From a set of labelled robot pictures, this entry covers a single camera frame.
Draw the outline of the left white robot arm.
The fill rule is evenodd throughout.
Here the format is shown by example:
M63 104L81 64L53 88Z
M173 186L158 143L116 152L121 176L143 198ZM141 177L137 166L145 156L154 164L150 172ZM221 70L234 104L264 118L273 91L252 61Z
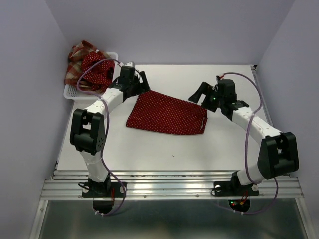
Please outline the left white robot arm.
M126 99L149 90L145 72L124 65L104 94L90 106L73 112L70 143L80 152L87 166L88 182L81 185L86 193L106 196L111 190L110 173L102 160L110 112Z

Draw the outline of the red polka dot skirt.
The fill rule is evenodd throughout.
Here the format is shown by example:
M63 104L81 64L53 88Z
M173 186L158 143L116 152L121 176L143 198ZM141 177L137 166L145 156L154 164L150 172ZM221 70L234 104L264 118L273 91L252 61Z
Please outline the red polka dot skirt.
M126 127L170 135L201 135L208 120L207 109L156 91L138 96Z
M91 66L97 62L106 59L106 57L99 52L90 52L83 58L81 63L81 70L86 72ZM103 61L88 71L84 78L84 82L88 83L89 91L105 92L107 87L112 83L115 63L113 60Z

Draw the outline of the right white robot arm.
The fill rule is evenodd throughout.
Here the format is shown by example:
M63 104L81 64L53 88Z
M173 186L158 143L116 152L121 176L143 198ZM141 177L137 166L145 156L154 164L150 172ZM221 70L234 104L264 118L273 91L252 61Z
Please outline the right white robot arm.
M212 112L221 109L223 115L246 131L246 138L253 138L260 147L257 162L234 172L228 181L215 181L212 195L230 197L247 193L258 196L257 185L263 180L299 169L296 137L291 132L283 133L273 128L256 116L246 102L237 99L233 80L218 80L215 86L202 82L189 101L197 103L202 95L205 96L202 107Z

